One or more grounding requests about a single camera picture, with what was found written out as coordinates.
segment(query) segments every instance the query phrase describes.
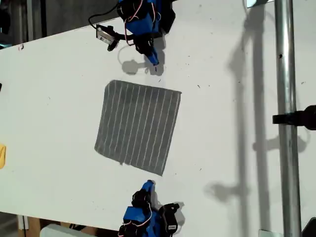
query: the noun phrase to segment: white stripe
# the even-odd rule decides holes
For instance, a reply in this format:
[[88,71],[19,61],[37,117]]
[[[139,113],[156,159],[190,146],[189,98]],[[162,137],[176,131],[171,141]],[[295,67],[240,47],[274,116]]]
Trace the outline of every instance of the white stripe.
[[134,117],[133,117],[133,121],[132,121],[132,127],[130,128],[130,133],[129,133],[129,138],[128,138],[128,143],[127,143],[127,149],[126,149],[126,154],[125,154],[124,162],[125,162],[126,156],[127,156],[127,151],[128,151],[128,147],[129,147],[130,136],[132,135],[133,124],[134,124],[134,119],[135,119],[135,114],[136,114],[136,108],[137,108],[137,102],[138,102],[138,97],[139,97],[139,91],[140,91],[140,86],[138,87],[138,94],[137,94],[137,99],[136,99]]
[[110,95],[110,84],[108,85],[108,98],[107,98],[107,102],[105,104],[105,111],[104,111],[103,117],[102,117],[101,140],[99,142],[98,149],[100,148],[101,141],[102,141],[102,138],[103,138],[104,116],[105,116],[105,113],[106,113],[107,107],[108,107],[109,95]]
[[147,140],[146,149],[145,149],[145,155],[144,155],[143,166],[144,166],[144,162],[145,162],[145,159],[146,159],[146,153],[147,153],[147,148],[148,148],[148,143],[149,143],[150,134],[151,134],[152,128],[153,128],[153,122],[154,122],[154,118],[155,118],[156,107],[157,107],[157,102],[158,102],[158,98],[159,98],[159,92],[160,92],[160,89],[158,90],[158,95],[157,95],[157,99],[156,99],[156,104],[155,104],[155,109],[154,109],[154,115],[153,115],[153,119],[152,119],[152,124],[150,125],[148,140]]
[[159,130],[159,125],[160,125],[160,120],[161,120],[162,109],[163,109],[165,97],[166,97],[166,91],[164,91],[164,96],[163,96],[163,101],[162,101],[162,107],[161,107],[161,110],[160,110],[160,116],[159,116],[158,126],[157,126],[156,135],[155,135],[155,139],[154,139],[152,154],[150,155],[149,164],[150,164],[150,162],[151,162],[151,160],[152,160],[152,157],[153,157],[153,152],[154,152],[154,147],[155,147],[155,143],[156,143],[156,139],[157,139],[157,134],[158,134],[158,130]]
[[129,84],[127,84],[127,88],[126,88],[126,92],[125,92],[125,98],[124,98],[123,110],[122,110],[122,115],[121,115],[121,117],[120,117],[119,128],[118,128],[118,138],[117,138],[117,144],[115,145],[115,148],[114,148],[114,153],[115,153],[115,151],[117,150],[117,147],[118,147],[119,134],[120,134],[120,126],[121,126],[121,124],[122,124],[122,119],[123,119],[123,114],[124,114],[124,108],[125,108],[125,103],[126,103],[126,95],[127,95],[128,86],[129,86]]
[[172,95],[173,95],[173,92],[171,93],[171,99],[170,99],[170,104],[169,104],[169,107],[168,107],[167,118],[166,118],[166,122],[164,123],[163,133],[162,133],[160,146],[159,146],[159,152],[158,152],[157,161],[156,161],[156,165],[155,165],[154,170],[156,170],[157,163],[158,163],[158,160],[159,160],[159,155],[160,155],[161,145],[162,145],[162,141],[163,141],[164,131],[166,130],[166,125],[167,125],[167,121],[168,121],[168,117],[169,117],[169,110],[170,110],[170,105],[171,105],[171,101],[172,101]]
[[168,145],[167,145],[167,148],[166,148],[166,152],[165,152],[165,154],[164,154],[164,159],[163,159],[163,162],[162,162],[161,171],[163,170],[164,163],[165,163],[166,158],[167,158],[167,151],[169,150],[169,146],[170,146],[170,142],[171,142],[171,133],[172,133],[172,128],[173,128],[173,126],[174,126],[174,123],[175,123],[175,121],[176,121],[176,115],[177,115],[177,108],[178,108],[179,97],[180,97],[180,94],[178,94],[177,104],[176,104],[176,108],[175,108],[175,110],[174,110],[174,116],[173,116],[173,121],[172,121],[172,127],[171,127],[170,134],[169,134],[169,139],[168,139]]
[[146,91],[147,91],[147,87],[145,87],[145,94],[144,94],[142,109],[141,109],[141,111],[140,111],[140,116],[139,116],[139,120],[138,120],[138,126],[137,126],[137,131],[136,131],[136,137],[135,137],[134,147],[133,147],[133,152],[132,152],[132,159],[130,159],[130,163],[129,163],[129,164],[131,164],[131,163],[132,163],[132,160],[133,160],[134,149],[135,149],[135,144],[136,144],[136,140],[137,140],[137,134],[138,134],[139,124],[140,124],[140,119],[141,119],[141,117],[142,117],[142,112],[143,112],[143,108],[144,108],[144,102],[145,102],[145,97],[146,97]]
[[109,146],[109,152],[111,151],[111,145],[112,145],[112,141],[113,141],[113,135],[114,135],[115,124],[116,124],[116,122],[117,122],[117,115],[118,115],[118,110],[119,110],[119,101],[120,101],[120,94],[121,94],[121,92],[122,92],[122,85],[120,86],[119,95],[118,95],[118,106],[117,106],[117,111],[115,112],[114,126],[113,126],[113,132],[112,132],[111,142],[110,142],[110,146]]
[[112,105],[111,105],[111,112],[110,112],[110,117],[109,117],[109,121],[108,121],[108,129],[107,129],[107,136],[105,138],[105,142],[104,142],[104,147],[103,147],[103,154],[104,154],[104,151],[105,151],[105,144],[108,140],[108,134],[109,134],[109,124],[110,124],[110,120],[111,120],[111,114],[112,114],[112,110],[113,110],[113,103],[114,103],[114,96],[115,96],[115,91],[117,89],[117,81],[115,80],[114,81],[114,93],[113,93],[113,99],[112,99]]
[[145,128],[146,128],[146,124],[147,124],[147,118],[148,118],[149,107],[150,107],[150,103],[151,103],[151,101],[152,101],[153,90],[154,90],[154,89],[152,89],[152,92],[151,92],[151,94],[150,94],[149,105],[148,105],[148,108],[147,108],[147,114],[146,114],[146,119],[145,119],[145,126],[144,126],[144,130],[143,130],[143,134],[142,134],[142,139],[141,139],[141,141],[140,141],[140,147],[139,147],[139,151],[138,151],[138,155],[137,155],[136,165],[138,164],[138,158],[139,158],[140,149],[142,148],[143,137],[144,137]]
[[123,150],[123,144],[124,144],[124,140],[125,140],[125,134],[126,134],[127,123],[128,123],[128,118],[129,118],[130,106],[132,104],[132,99],[133,99],[134,88],[135,88],[135,85],[133,85],[132,95],[130,97],[129,108],[128,108],[128,113],[127,113],[127,119],[126,119],[126,125],[125,125],[125,130],[124,130],[124,135],[123,135],[123,141],[122,141],[122,146],[121,146],[120,152],[119,152],[119,160],[120,160],[120,155],[122,154],[122,150]]

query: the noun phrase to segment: white sticker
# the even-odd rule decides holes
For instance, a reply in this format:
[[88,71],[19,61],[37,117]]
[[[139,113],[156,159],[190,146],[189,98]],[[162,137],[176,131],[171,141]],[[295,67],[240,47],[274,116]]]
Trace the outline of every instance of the white sticker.
[[168,230],[175,230],[177,228],[176,225],[168,226]]
[[110,43],[111,43],[108,39],[106,39],[106,38],[104,38],[104,37],[102,37],[102,36],[100,36],[100,35],[98,35],[98,39],[101,40],[101,41],[103,41],[104,43],[107,43],[107,44],[110,44]]

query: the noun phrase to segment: cable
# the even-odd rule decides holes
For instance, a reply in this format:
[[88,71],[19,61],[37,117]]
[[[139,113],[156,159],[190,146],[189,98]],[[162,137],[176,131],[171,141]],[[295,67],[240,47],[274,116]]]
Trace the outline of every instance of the cable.
[[117,8],[118,5],[119,5],[119,3],[117,3],[113,8],[111,8],[110,10],[108,10],[107,12],[104,12],[104,13],[102,13],[102,14],[95,14],[95,15],[90,16],[90,17],[88,18],[88,21],[89,21],[90,26],[92,26],[93,28],[97,29],[97,28],[92,24],[91,19],[92,19],[93,17],[104,16],[104,15],[107,15],[107,14],[111,13],[112,11],[114,11],[115,8]]
[[83,225],[78,225],[78,226],[75,226],[73,229],[75,231],[82,231],[86,226],[83,226]]
[[152,7],[153,7],[153,12],[154,12],[154,19],[153,19],[153,22],[155,22],[156,20],[156,11],[155,11],[155,6],[154,6],[154,3],[152,2]]
[[124,35],[125,35],[125,41],[126,41],[126,43],[129,45],[129,46],[133,46],[134,44],[132,43],[132,44],[129,44],[129,42],[128,42],[128,40],[127,40],[127,31],[126,31],[126,21],[127,21],[127,18],[125,19],[125,21],[124,21]]
[[26,237],[25,220],[24,220],[24,216],[22,217],[23,217],[23,233],[24,233],[24,237]]
[[157,22],[159,22],[159,21],[161,20],[161,14],[160,14],[159,12],[157,12],[157,13],[158,13],[159,16],[160,16],[159,20],[157,20]]
[[148,206],[149,206],[149,210],[150,210],[150,217],[147,219],[147,221],[145,221],[143,224],[140,224],[140,225],[135,225],[134,223],[133,223],[133,225],[135,225],[136,227],[141,227],[141,226],[145,225],[147,222],[149,222],[149,220],[153,216],[153,212],[152,212],[152,209],[150,208],[150,203],[148,203]]
[[150,217],[144,222],[144,223],[142,223],[142,224],[140,224],[140,225],[136,225],[136,224],[134,224],[134,223],[132,223],[132,221],[130,221],[130,222],[128,222],[127,224],[123,224],[124,226],[127,226],[127,225],[129,225],[129,224],[133,224],[133,225],[135,225],[136,227],[141,227],[141,226],[144,226],[145,224],[147,224],[147,222],[149,222],[150,221],[150,219],[152,218],[152,216],[153,216],[153,212],[152,212],[152,209],[151,209],[151,207],[150,207],[150,203],[148,202],[148,206],[149,206],[149,210],[150,210]]
[[128,21],[131,21],[131,20],[134,19],[134,17],[135,17],[136,14],[138,13],[139,9],[141,8],[142,4],[143,4],[143,0],[140,1],[140,4],[139,4],[137,10],[135,11],[134,15],[132,15],[131,17],[128,17]]

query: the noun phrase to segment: black cable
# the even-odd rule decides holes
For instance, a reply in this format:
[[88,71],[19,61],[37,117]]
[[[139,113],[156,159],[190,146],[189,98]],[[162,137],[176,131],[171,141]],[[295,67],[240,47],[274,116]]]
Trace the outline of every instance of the black cable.
[[107,15],[107,14],[111,13],[112,11],[114,11],[115,8],[117,8],[118,5],[119,5],[119,3],[117,3],[113,8],[111,8],[110,10],[108,10],[107,12],[104,12],[104,13],[102,13],[102,14],[95,14],[95,15],[90,16],[90,17],[88,18],[88,21],[89,21],[90,26],[92,26],[93,28],[97,29],[97,28],[92,24],[91,19],[92,19],[93,17],[104,16],[104,15]]
[[25,221],[24,221],[24,216],[23,217],[23,231],[24,231],[24,237],[26,237],[26,229],[25,229]]
[[78,225],[76,227],[74,227],[73,229],[76,231],[82,231],[86,226],[82,226],[82,225]]

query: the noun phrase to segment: red wire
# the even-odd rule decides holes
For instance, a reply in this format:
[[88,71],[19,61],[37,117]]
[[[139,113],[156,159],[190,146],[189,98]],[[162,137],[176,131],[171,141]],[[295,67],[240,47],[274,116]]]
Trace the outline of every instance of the red wire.
[[134,19],[134,17],[135,17],[136,14],[138,13],[139,9],[141,8],[142,4],[143,4],[143,0],[140,1],[140,4],[139,4],[137,10],[135,11],[134,15],[132,15],[131,17],[128,18],[128,21],[131,21],[131,20]]
[[129,44],[129,42],[128,42],[128,40],[127,40],[126,21],[127,21],[127,18],[126,18],[125,21],[124,21],[125,40],[126,40],[126,43],[127,43],[129,46],[132,46],[132,45],[134,45],[134,44],[133,44],[133,43],[132,43],[132,44]]
[[152,6],[153,6],[153,12],[154,12],[154,19],[153,19],[153,22],[155,22],[156,20],[156,11],[155,11],[155,6],[154,6],[154,3],[152,2]]

